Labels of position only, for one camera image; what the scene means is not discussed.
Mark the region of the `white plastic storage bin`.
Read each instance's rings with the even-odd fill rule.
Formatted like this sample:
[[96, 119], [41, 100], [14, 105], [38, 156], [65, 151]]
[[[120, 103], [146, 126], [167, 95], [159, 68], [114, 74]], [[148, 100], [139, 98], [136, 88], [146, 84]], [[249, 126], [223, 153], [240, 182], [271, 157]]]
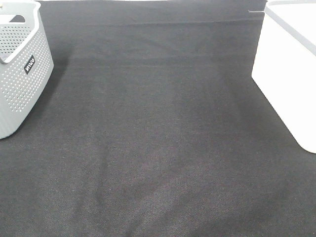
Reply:
[[297, 143], [316, 151], [316, 2], [270, 0], [251, 74]]

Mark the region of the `black table cloth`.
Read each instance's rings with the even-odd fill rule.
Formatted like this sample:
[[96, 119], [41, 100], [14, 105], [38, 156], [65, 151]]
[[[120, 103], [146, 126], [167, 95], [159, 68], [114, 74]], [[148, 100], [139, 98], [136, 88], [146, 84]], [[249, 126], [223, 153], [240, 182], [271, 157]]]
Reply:
[[0, 142], [1, 236], [315, 236], [316, 157], [251, 77], [264, 6], [42, 2], [54, 70]]

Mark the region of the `grey perforated plastic basket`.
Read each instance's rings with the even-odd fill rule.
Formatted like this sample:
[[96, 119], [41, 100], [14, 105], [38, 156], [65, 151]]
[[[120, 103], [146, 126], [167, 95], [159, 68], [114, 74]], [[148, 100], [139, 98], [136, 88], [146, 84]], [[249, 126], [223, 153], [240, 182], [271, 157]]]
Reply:
[[0, 137], [12, 135], [43, 92], [54, 68], [34, 0], [0, 2]]

